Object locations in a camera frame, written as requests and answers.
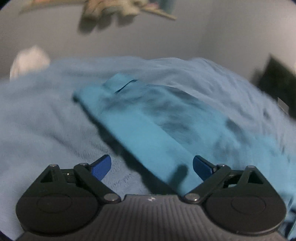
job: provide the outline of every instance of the ribbed black surface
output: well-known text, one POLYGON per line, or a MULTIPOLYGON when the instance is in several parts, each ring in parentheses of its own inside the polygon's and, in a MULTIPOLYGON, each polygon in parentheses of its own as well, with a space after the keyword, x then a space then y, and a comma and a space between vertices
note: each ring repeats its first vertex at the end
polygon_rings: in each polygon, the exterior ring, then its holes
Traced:
POLYGON ((104 206, 87 227, 62 237, 25 233, 18 241, 284 241, 277 232, 260 237, 228 233, 214 225, 198 205, 177 196, 129 195, 104 206))

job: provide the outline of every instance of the white object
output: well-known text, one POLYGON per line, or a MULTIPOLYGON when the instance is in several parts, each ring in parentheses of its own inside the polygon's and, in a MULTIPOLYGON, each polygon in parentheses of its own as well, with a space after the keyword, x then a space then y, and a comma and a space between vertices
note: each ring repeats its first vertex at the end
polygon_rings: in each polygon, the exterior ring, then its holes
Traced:
POLYGON ((278 106, 288 115, 289 106, 278 97, 278 106))
POLYGON ((20 51, 13 61, 10 68, 10 80, 20 75, 27 74, 32 71, 38 71, 47 68, 50 64, 50 58, 38 46, 20 51))

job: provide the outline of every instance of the blue gripper pad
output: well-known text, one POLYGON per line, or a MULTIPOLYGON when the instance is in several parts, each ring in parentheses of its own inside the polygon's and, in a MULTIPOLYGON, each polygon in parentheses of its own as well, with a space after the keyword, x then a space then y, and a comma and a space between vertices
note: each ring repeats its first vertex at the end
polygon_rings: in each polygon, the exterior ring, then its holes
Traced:
POLYGON ((193 158, 193 170, 204 181, 214 174, 213 168, 201 160, 200 156, 193 158))
POLYGON ((111 157, 109 155, 103 155, 89 166, 91 174, 102 181, 104 176, 106 176, 111 169, 111 157))

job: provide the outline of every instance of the light blue towel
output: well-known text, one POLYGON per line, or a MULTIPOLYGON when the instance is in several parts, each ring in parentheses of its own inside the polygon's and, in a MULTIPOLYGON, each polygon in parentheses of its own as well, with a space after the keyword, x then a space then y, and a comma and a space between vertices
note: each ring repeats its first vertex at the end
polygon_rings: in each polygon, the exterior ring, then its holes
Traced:
POLYGON ((117 74, 75 97, 142 165, 180 195, 202 182, 192 168, 195 155, 233 169, 255 165, 278 193, 296 191, 296 159, 283 154, 275 140, 243 130, 178 89, 145 85, 117 74))

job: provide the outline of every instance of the blue fleece blanket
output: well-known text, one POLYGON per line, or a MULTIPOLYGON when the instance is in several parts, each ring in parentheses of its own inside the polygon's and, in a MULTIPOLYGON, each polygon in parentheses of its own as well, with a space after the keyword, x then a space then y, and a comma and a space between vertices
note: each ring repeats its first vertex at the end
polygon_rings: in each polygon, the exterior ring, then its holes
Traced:
POLYGON ((72 100, 75 90, 102 84, 119 72, 145 84, 183 90, 245 130, 272 136, 285 155, 295 150, 295 122, 267 95, 211 61, 134 57, 55 61, 47 70, 0 84, 0 230, 11 239, 22 233, 15 215, 17 200, 51 163, 72 168, 109 154, 112 167, 103 182, 122 197, 165 190, 153 176, 149 182, 159 189, 148 187, 142 178, 145 170, 126 163, 116 142, 72 100))

